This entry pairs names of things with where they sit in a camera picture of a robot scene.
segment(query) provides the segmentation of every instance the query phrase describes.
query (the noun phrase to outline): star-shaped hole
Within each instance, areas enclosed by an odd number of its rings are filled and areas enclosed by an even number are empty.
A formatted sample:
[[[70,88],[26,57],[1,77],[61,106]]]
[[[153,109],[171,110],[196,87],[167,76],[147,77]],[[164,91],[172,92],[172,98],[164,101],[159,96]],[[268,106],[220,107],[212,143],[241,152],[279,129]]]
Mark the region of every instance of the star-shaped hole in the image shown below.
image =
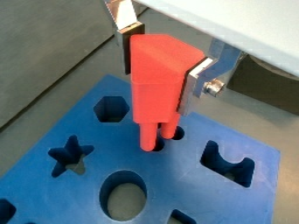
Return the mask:
[[[82,174],[85,171],[82,158],[93,151],[92,145],[80,146],[76,136],[70,136],[62,148],[49,149],[49,156],[57,160],[50,175],[57,178],[68,169]]]

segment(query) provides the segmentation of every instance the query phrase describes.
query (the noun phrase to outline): red block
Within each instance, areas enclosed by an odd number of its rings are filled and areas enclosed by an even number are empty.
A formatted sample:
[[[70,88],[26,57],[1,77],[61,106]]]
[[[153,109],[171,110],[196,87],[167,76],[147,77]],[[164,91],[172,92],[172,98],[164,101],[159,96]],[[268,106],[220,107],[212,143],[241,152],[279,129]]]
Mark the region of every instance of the red block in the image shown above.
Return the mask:
[[[140,146],[155,148],[157,123],[163,138],[172,138],[185,72],[204,58],[203,52],[164,34],[131,38],[133,120],[140,124]]]

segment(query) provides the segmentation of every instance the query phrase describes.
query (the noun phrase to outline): metal bracket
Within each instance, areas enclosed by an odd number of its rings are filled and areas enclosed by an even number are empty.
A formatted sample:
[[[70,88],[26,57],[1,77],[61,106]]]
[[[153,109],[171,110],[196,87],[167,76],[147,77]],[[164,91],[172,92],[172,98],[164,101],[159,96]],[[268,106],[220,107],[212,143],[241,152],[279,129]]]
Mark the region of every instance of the metal bracket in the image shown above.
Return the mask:
[[[101,0],[109,20],[115,26],[116,43],[121,47],[121,66],[125,74],[131,74],[129,38],[145,33],[145,26],[136,20],[135,7],[131,0]]]
[[[189,114],[192,95],[200,98],[201,92],[204,92],[204,86],[209,87],[215,84],[216,89],[211,89],[209,91],[207,89],[205,93],[211,92],[213,96],[217,95],[223,89],[223,84],[212,80],[236,66],[240,57],[241,51],[236,47],[217,39],[211,41],[208,60],[204,60],[185,76],[181,99],[177,107],[177,112],[183,116]]]

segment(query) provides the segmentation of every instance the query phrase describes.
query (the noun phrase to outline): hole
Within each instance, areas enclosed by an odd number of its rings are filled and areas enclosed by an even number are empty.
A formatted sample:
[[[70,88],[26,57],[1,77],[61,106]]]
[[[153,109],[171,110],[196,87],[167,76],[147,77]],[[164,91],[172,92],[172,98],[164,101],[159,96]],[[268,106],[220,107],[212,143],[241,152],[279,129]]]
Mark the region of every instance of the hole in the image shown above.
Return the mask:
[[[70,136],[62,148],[49,149],[49,156],[57,160],[50,175],[57,178],[66,169],[78,175],[85,172],[82,158],[93,151],[93,146],[80,146],[76,136]]]
[[[129,221],[145,205],[145,183],[132,171],[117,171],[100,187],[98,203],[105,215],[115,221]]]
[[[175,130],[175,134],[173,134],[172,140],[181,140],[183,136],[184,136],[183,128],[180,126],[177,126],[176,130]]]
[[[172,210],[171,218],[167,222],[168,224],[196,224],[196,221],[179,210]]]
[[[220,156],[219,145],[213,141],[208,141],[201,154],[200,163],[239,185],[249,187],[255,162],[248,157],[237,164],[227,162]]]
[[[129,107],[121,96],[104,96],[93,111],[101,123],[119,123],[127,115]]]
[[[160,151],[163,148],[164,148],[164,139],[160,136],[157,136],[155,140],[153,151]]]
[[[85,157],[85,155],[82,154],[78,158],[78,162],[76,164],[66,164],[65,165],[65,169],[72,170],[73,172],[76,172],[78,175],[82,175],[85,172],[85,166],[84,166],[84,162],[82,162],[82,158]]]
[[[6,199],[0,199],[0,224],[8,223],[16,212],[14,206]]]

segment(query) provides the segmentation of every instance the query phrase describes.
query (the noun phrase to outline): blue shape sorter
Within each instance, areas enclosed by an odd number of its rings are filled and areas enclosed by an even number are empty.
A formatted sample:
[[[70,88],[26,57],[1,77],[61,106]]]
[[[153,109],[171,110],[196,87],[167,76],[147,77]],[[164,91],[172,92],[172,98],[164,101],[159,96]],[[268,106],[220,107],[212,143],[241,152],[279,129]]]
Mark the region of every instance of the blue shape sorter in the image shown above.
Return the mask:
[[[141,151],[129,84],[108,75],[0,180],[0,223],[116,224],[108,195],[123,183],[145,195],[125,223],[271,223],[279,151],[195,113],[173,139]],[[69,164],[81,155],[78,175]]]

